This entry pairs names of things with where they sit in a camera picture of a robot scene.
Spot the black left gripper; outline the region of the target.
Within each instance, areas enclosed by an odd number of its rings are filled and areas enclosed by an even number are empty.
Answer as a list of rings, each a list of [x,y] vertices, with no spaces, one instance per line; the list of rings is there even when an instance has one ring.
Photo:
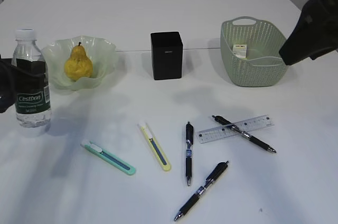
[[[16,102],[17,73],[36,77],[45,75],[45,61],[16,59],[15,65],[11,64],[11,61],[10,58],[1,58],[1,113],[6,112]]]

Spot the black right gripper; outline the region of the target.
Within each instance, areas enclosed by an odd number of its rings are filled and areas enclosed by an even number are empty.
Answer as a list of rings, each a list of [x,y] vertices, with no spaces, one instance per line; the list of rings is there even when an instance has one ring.
[[[309,0],[279,50],[287,66],[315,60],[337,49],[337,0]]]

